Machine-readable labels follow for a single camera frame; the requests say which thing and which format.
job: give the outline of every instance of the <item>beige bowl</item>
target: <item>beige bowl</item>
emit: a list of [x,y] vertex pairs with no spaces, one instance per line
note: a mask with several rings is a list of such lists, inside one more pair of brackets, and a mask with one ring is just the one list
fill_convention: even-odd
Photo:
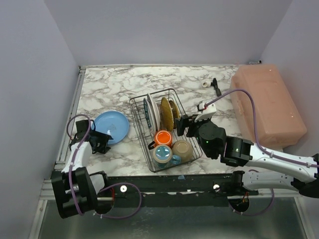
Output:
[[193,147],[185,140],[178,140],[173,144],[173,155],[181,157],[182,163],[188,162],[193,157]]

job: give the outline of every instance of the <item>orange cup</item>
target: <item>orange cup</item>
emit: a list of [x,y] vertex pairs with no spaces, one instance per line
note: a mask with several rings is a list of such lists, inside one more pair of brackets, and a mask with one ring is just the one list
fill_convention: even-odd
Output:
[[155,134],[154,141],[148,145],[149,149],[153,149],[158,145],[172,146],[173,137],[170,132],[166,130],[160,130]]

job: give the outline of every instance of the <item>small white object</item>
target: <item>small white object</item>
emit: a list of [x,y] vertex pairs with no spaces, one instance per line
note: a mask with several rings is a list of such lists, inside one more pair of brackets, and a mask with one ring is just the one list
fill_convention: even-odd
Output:
[[204,81],[201,85],[202,85],[202,87],[204,87],[204,88],[210,87],[210,81]]
[[214,184],[213,189],[215,192],[218,192],[220,190],[220,186],[218,184]]
[[127,188],[127,186],[125,186],[125,185],[122,185],[122,186],[120,187],[120,190],[121,190],[122,193],[126,192],[127,189],[128,189],[128,188]]
[[197,121],[200,121],[200,120],[205,120],[205,119],[209,119],[211,118],[216,112],[217,112],[217,109],[216,109],[216,106],[215,104],[211,104],[211,105],[208,105],[206,108],[205,108],[205,104],[207,102],[201,102],[199,104],[199,109],[200,110],[203,110],[201,112],[201,114],[199,114],[196,119],[195,119],[195,122]]

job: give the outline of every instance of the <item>plate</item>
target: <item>plate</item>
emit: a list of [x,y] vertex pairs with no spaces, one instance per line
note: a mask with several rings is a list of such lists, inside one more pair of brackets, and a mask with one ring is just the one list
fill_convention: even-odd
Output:
[[175,123],[175,119],[180,119],[180,115],[179,115],[179,111],[178,111],[178,107],[176,105],[176,103],[172,100],[168,101],[171,107],[171,111],[173,113],[173,119],[174,119],[174,128],[177,128],[177,125]]
[[129,132],[129,121],[124,114],[118,111],[107,111],[94,120],[95,130],[112,136],[108,145],[120,142]]
[[168,102],[168,99],[163,97],[161,99],[160,103],[160,108],[161,108],[161,113],[163,115],[163,121],[164,121],[164,126],[168,131],[173,131],[174,128],[174,118],[173,118],[173,112],[171,110],[170,104]]
[[160,112],[159,112],[158,106],[150,94],[148,94],[148,100],[152,105],[152,109],[155,115],[156,130],[160,130]]
[[155,122],[153,109],[150,102],[146,98],[144,98],[143,103],[144,103],[144,113],[145,113],[146,122],[148,123],[151,136],[154,137],[156,132],[156,122]]

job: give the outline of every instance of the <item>yellow plate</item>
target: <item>yellow plate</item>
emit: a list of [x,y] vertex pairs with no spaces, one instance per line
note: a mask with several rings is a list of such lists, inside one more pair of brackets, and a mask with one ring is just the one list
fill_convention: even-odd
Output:
[[171,111],[173,113],[173,120],[174,120],[174,128],[176,128],[176,123],[175,119],[180,119],[179,111],[178,111],[178,106],[174,101],[169,101]]
[[164,126],[168,131],[173,131],[174,118],[168,99],[163,97],[160,102],[160,108],[163,115]]

